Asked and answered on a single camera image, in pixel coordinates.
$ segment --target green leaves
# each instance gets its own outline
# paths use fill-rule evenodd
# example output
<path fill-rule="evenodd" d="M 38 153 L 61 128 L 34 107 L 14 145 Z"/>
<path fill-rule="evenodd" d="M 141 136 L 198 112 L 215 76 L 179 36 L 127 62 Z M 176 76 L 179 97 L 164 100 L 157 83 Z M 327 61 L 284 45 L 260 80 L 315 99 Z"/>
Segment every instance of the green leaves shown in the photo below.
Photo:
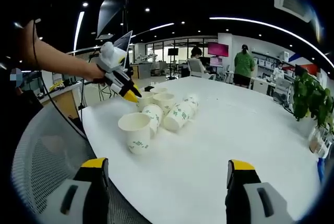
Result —
<path fill-rule="evenodd" d="M 334 101 L 328 88 L 323 89 L 320 83 L 308 74 L 298 77 L 294 82 L 294 116 L 299 121 L 308 111 L 317 120 L 318 127 L 328 123 L 332 130 Z"/>

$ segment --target hand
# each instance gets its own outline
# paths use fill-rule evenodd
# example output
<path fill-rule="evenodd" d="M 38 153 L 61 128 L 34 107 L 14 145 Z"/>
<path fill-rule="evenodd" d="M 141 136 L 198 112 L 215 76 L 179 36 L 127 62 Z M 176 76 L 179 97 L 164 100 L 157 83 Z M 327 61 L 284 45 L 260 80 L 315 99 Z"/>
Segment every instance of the hand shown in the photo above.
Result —
<path fill-rule="evenodd" d="M 105 72 L 95 63 L 87 63 L 86 74 L 83 77 L 85 80 L 93 81 L 95 79 L 103 79 Z"/>

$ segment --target window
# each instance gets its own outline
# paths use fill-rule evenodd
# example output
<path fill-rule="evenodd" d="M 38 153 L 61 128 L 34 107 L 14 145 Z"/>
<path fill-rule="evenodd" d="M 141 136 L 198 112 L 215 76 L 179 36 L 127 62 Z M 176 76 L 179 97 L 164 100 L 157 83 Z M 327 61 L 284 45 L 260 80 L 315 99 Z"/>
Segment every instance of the window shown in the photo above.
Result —
<path fill-rule="evenodd" d="M 188 58 L 192 57 L 192 49 L 197 46 L 201 48 L 203 51 L 203 39 L 202 38 L 194 38 L 194 39 L 189 39 L 189 51 L 188 51 Z"/>
<path fill-rule="evenodd" d="M 218 39 L 204 39 L 203 57 L 212 57 L 212 56 L 214 56 L 214 55 L 208 54 L 208 43 L 209 42 L 218 43 Z"/>
<path fill-rule="evenodd" d="M 170 56 L 168 56 L 168 49 L 174 48 L 174 40 L 164 41 L 163 43 L 163 60 L 166 61 L 166 63 L 169 63 L 171 61 Z"/>
<path fill-rule="evenodd" d="M 162 61 L 162 42 L 154 43 L 154 54 L 157 55 L 157 62 Z"/>
<path fill-rule="evenodd" d="M 188 40 L 175 40 L 175 47 L 178 48 L 178 56 L 175 56 L 176 63 L 178 63 L 179 60 L 186 61 L 188 52 Z"/>
<path fill-rule="evenodd" d="M 128 53 L 129 53 L 129 62 L 130 62 L 130 64 L 132 64 L 134 62 L 134 59 L 135 59 L 135 51 L 134 51 L 133 46 L 129 47 Z"/>

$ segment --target pink screen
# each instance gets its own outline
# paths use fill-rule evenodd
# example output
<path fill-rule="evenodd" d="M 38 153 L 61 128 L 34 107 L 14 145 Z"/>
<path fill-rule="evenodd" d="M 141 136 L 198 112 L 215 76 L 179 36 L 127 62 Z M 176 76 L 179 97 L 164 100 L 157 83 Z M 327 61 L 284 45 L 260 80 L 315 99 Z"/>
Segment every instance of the pink screen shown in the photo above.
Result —
<path fill-rule="evenodd" d="M 218 43 L 208 43 L 208 54 L 228 57 L 229 46 Z"/>

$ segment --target computer monitor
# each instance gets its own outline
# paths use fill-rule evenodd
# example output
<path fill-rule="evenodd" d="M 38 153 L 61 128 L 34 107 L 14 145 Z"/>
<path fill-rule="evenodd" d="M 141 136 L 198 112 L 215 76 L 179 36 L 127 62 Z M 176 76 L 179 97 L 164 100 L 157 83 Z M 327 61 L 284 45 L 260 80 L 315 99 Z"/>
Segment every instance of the computer monitor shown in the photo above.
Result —
<path fill-rule="evenodd" d="M 127 34 L 123 35 L 120 37 L 118 40 L 114 42 L 114 46 L 118 47 L 119 49 L 122 49 L 123 51 L 126 52 L 125 58 L 124 58 L 124 63 L 121 63 L 123 68 L 125 68 L 126 65 L 126 59 L 128 58 L 128 50 L 129 50 L 129 45 L 130 45 L 130 40 L 132 36 L 132 31 L 128 32 Z"/>
<path fill-rule="evenodd" d="M 208 43 L 208 54 L 228 57 L 229 46 L 218 43 Z"/>
<path fill-rule="evenodd" d="M 168 48 L 168 56 L 178 56 L 178 48 Z"/>
<path fill-rule="evenodd" d="M 223 58 L 211 57 L 210 58 L 210 66 L 222 67 L 223 66 Z"/>

